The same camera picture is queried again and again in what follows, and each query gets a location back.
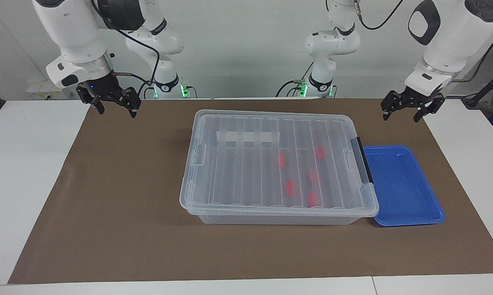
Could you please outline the blue plastic tray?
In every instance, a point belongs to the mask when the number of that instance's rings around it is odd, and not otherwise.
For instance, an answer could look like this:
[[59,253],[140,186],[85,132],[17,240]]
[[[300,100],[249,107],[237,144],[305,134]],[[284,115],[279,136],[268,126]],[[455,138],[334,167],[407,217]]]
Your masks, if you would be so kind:
[[413,151],[405,145],[364,146],[383,227],[436,225],[445,213]]

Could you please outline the white power strip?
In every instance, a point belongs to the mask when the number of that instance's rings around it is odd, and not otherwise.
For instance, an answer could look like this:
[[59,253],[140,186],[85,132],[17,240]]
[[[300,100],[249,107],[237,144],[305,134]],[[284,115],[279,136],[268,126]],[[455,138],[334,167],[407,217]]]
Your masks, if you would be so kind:
[[26,90],[34,100],[70,100],[73,94],[69,88],[60,89],[52,82],[30,82]]

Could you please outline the black pole stand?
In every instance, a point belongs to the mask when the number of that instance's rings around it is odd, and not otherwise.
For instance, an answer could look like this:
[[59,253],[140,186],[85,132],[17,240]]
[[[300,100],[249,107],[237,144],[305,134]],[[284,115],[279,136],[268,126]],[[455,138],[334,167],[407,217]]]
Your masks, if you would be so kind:
[[490,91],[493,90],[493,79],[490,80],[480,91],[471,95],[466,95],[461,99],[461,102],[468,108],[475,108],[479,101]]

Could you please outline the brown table mat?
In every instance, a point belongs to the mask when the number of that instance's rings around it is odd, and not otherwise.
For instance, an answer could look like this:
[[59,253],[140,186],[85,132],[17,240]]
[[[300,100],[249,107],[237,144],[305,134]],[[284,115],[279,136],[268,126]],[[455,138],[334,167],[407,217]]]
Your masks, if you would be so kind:
[[[365,145],[406,145],[445,222],[380,227],[209,225],[179,204],[202,109],[344,114]],[[493,239],[424,122],[377,99],[149,100],[87,112],[11,284],[493,273]]]

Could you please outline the white tape strip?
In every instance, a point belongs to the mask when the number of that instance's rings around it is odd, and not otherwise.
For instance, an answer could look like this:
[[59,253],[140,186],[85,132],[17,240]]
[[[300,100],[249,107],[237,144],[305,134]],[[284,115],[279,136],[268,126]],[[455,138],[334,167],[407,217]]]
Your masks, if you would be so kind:
[[225,142],[243,142],[243,143],[253,143],[255,141],[260,141],[261,143],[273,143],[279,142],[280,132],[275,133],[275,140],[273,138],[272,132],[237,132],[237,131],[226,131],[220,132],[216,131],[216,140],[222,138],[221,133],[224,135]]

